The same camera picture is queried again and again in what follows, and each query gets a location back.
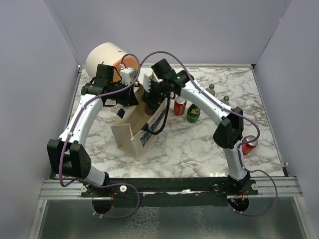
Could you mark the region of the purple Fanta can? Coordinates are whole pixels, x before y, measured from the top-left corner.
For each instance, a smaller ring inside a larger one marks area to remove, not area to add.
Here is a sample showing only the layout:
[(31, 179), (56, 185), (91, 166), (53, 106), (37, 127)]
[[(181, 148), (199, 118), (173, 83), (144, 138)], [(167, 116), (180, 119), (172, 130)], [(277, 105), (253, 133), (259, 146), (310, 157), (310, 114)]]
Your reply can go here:
[(156, 107), (152, 107), (148, 104), (145, 104), (145, 113), (149, 116), (153, 116), (157, 111)]

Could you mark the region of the beige canvas tote bag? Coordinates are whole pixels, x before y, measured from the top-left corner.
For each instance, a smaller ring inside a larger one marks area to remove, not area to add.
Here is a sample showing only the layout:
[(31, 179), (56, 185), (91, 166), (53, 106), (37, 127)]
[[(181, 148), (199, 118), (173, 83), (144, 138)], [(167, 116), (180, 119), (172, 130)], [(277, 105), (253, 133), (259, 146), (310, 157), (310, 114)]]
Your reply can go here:
[(141, 86), (134, 89), (139, 104), (119, 109), (115, 123), (111, 126), (118, 149), (137, 161), (142, 160), (156, 138), (155, 135), (144, 131), (143, 126), (148, 124), (149, 130), (159, 130), (167, 109), (167, 98), (164, 98), (158, 108), (146, 111), (147, 104), (142, 101), (142, 96), (146, 93), (147, 82), (157, 83), (158, 79), (154, 74), (149, 76), (141, 74), (139, 76)]

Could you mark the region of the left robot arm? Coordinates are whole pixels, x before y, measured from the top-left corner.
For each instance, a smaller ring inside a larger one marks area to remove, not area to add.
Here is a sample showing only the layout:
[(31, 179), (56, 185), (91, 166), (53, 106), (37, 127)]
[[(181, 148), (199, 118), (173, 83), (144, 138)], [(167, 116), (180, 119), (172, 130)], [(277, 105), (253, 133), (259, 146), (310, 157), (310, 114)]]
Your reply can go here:
[(80, 179), (93, 185), (93, 191), (101, 197), (109, 193), (109, 175), (92, 166), (85, 143), (106, 100), (114, 100), (123, 106), (138, 104), (134, 82), (139, 73), (139, 68), (118, 70), (115, 66), (98, 65), (96, 76), (82, 87), (79, 106), (68, 126), (58, 139), (51, 139), (47, 144), (52, 171), (60, 179), (63, 176)]

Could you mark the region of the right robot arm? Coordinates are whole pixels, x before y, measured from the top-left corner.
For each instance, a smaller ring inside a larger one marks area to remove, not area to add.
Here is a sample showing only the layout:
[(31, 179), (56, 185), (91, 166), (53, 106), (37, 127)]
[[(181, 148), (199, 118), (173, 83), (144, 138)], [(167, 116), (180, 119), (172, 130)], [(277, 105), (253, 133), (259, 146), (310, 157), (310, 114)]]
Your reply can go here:
[(160, 94), (172, 92), (184, 97), (207, 114), (215, 123), (217, 129), (213, 134), (215, 143), (223, 148), (228, 164), (229, 189), (235, 195), (240, 195), (247, 189), (250, 173), (243, 168), (239, 149), (242, 142), (243, 111), (241, 108), (231, 108), (220, 102), (207, 92), (186, 70), (176, 72), (167, 62), (161, 59), (151, 66), (153, 73), (161, 81), (151, 83), (150, 95), (157, 97)]

